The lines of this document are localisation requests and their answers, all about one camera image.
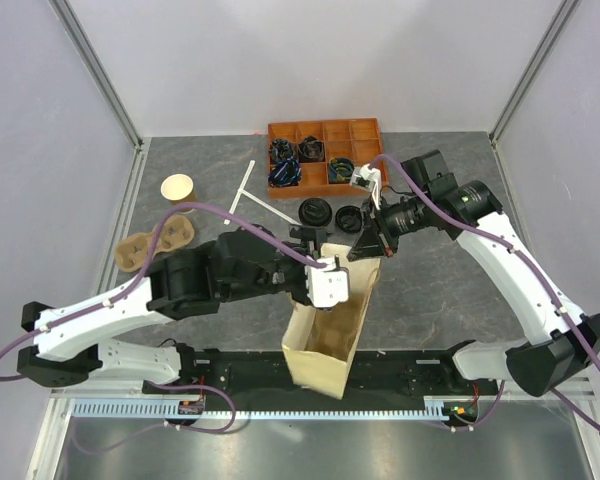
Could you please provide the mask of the black cup lid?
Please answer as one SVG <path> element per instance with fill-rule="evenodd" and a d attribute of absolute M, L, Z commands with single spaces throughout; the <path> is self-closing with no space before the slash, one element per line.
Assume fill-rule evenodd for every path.
<path fill-rule="evenodd" d="M 363 227 L 361 209 L 354 205 L 345 205 L 339 208 L 334 216 L 336 227 L 346 233 L 359 233 Z"/>
<path fill-rule="evenodd" d="M 302 225 L 322 228 L 331 222 L 333 210 L 326 200 L 311 197 L 299 205 L 298 217 Z"/>

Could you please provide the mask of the kraft paper bag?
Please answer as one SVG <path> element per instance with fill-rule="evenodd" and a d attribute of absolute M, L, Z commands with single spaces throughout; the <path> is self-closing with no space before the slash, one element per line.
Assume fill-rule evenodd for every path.
<path fill-rule="evenodd" d="M 338 256 L 349 271 L 349 300 L 329 311 L 296 303 L 282 338 L 282 351 L 294 384 L 342 399 L 378 281 L 378 258 L 350 262 L 346 245 L 326 243 L 323 255 Z"/>

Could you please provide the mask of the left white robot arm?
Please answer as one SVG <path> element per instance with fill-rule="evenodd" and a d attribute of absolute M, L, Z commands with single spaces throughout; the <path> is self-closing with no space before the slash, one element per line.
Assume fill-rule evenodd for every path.
<path fill-rule="evenodd" d="M 338 262 L 319 253 L 325 231 L 293 227 L 286 255 L 260 235 L 238 229 L 153 262 L 147 272 L 97 297 L 63 308 L 26 304 L 22 325 L 39 330 L 17 356 L 17 371 L 47 388 L 97 378 L 169 385 L 188 393 L 199 382 L 192 347 L 147 347 L 120 335 L 211 315 L 223 303 L 285 292 L 299 304 L 329 309 L 342 301 L 332 279 Z"/>

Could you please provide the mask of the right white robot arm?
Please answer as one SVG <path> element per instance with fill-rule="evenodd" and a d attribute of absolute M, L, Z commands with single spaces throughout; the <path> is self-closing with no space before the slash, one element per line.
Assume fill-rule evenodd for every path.
<path fill-rule="evenodd" d="M 438 150 L 396 165 L 412 192 L 396 203 L 381 195 L 378 164 L 354 169 L 350 184 L 369 192 L 361 208 L 362 231 L 348 259 L 391 257 L 400 237 L 437 228 L 456 241 L 488 275 L 513 310 L 522 339 L 504 343 L 468 341 L 438 368 L 447 392 L 463 392 L 477 379 L 512 381 L 541 397 L 580 373 L 600 352 L 600 314 L 572 302 L 532 258 L 501 202 L 478 180 L 457 183 Z"/>

